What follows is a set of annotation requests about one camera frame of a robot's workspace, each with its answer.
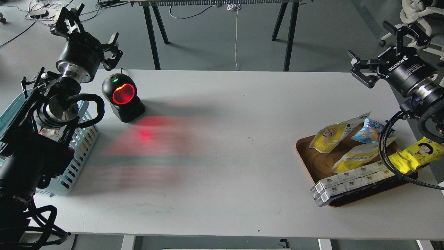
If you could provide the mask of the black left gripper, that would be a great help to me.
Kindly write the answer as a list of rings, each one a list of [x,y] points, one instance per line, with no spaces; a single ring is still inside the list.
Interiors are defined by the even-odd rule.
[[[57,70],[63,72],[68,64],[79,66],[85,70],[82,82],[87,83],[94,79],[101,62],[107,71],[116,68],[123,52],[117,43],[119,33],[113,33],[107,44],[101,44],[101,50],[99,40],[90,33],[85,33],[79,19],[84,6],[81,3],[70,10],[63,7],[58,11],[51,24],[51,34],[68,39],[56,62]],[[104,52],[110,52],[112,57],[103,59]]]

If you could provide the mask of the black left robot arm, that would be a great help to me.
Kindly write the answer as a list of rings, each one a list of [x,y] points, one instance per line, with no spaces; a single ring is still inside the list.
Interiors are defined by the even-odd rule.
[[[2,250],[38,250],[60,245],[69,236],[54,223],[56,207],[38,208],[33,196],[70,165],[74,132],[104,117],[103,99],[81,93],[81,84],[94,79],[100,64],[114,69],[123,54],[118,33],[102,44],[84,30],[79,18],[83,8],[81,3],[58,11],[50,31],[67,41],[56,63],[58,72],[42,67],[34,80],[22,79],[24,103],[1,132]]]

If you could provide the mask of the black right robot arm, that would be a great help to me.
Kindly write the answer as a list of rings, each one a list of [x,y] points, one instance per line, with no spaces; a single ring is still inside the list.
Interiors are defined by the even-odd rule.
[[[401,110],[418,121],[426,138],[443,143],[443,88],[432,79],[438,71],[419,57],[415,47],[403,45],[405,35],[412,36],[419,47],[429,46],[431,38],[414,23],[395,27],[384,21],[383,27],[395,36],[395,46],[368,60],[348,51],[355,60],[352,75],[370,89],[383,78],[404,98],[411,98]]]

